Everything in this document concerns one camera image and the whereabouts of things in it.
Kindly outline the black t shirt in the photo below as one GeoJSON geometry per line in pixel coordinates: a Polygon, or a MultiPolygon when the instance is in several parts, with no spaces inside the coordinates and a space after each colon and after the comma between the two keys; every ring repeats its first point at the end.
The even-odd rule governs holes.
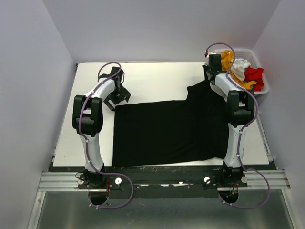
{"type": "Polygon", "coordinates": [[[115,110],[115,167],[223,159],[228,122],[223,97],[203,81],[185,100],[127,104],[115,110]]]}

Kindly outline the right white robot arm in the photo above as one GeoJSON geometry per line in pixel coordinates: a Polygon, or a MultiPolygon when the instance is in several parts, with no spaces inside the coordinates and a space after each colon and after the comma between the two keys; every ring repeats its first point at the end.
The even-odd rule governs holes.
{"type": "Polygon", "coordinates": [[[228,74],[222,70],[221,55],[207,52],[208,63],[203,66],[204,78],[218,87],[226,96],[226,117],[228,120],[228,146],[219,175],[220,183],[230,187],[242,179],[244,170],[244,140],[248,124],[254,118],[254,93],[242,89],[228,74]]]}

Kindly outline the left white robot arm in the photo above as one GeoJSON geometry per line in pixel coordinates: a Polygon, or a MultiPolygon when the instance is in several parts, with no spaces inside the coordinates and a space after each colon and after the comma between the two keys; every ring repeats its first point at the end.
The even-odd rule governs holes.
{"type": "Polygon", "coordinates": [[[87,187],[102,188],[107,184],[104,162],[100,153],[99,133],[103,126],[102,105],[111,111],[123,101],[128,102],[131,94],[122,85],[124,71],[119,63],[110,73],[98,71],[97,84],[86,94],[76,95],[73,100],[72,127],[83,144],[85,169],[80,177],[87,187]]]}

